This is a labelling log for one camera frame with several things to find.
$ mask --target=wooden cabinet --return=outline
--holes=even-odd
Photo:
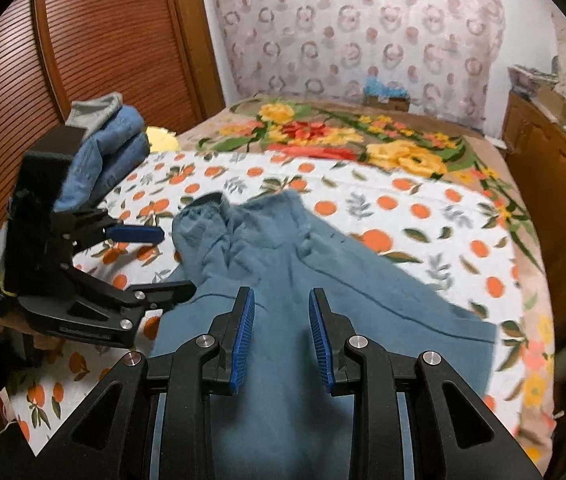
[[[506,162],[541,243],[556,325],[566,319],[566,133],[511,93]]]

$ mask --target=human hand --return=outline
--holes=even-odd
[[[20,312],[9,312],[5,317],[0,317],[0,333],[4,328],[12,328],[17,332],[31,335],[34,339],[34,347],[40,350],[52,350],[59,342],[58,337],[43,335],[33,330]]]

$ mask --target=curtain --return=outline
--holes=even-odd
[[[501,0],[215,0],[237,90],[360,103],[368,77],[480,128]]]

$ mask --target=metal bolt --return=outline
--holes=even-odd
[[[423,354],[423,361],[425,361],[428,365],[436,366],[441,362],[441,356],[436,352],[429,350]]]
[[[362,335],[353,335],[348,340],[354,348],[365,348],[367,346],[367,338]]]
[[[214,345],[214,336],[211,336],[210,334],[203,334],[200,335],[197,338],[197,346],[200,346],[201,348],[210,348],[212,345]]]
[[[128,352],[123,356],[125,366],[135,366],[141,362],[141,354],[137,351]]]

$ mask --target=bed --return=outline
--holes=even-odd
[[[306,207],[448,301],[500,327],[484,402],[541,471],[551,456],[554,333],[538,240],[498,151],[465,128],[400,112],[266,96],[181,134],[183,151],[151,153],[105,199],[110,215],[159,225],[159,246],[105,242],[75,266],[125,288],[179,264],[171,222],[212,190],[231,202],[291,188]],[[147,352],[160,311],[141,324]],[[10,403],[36,453],[126,352],[75,342],[10,380]]]

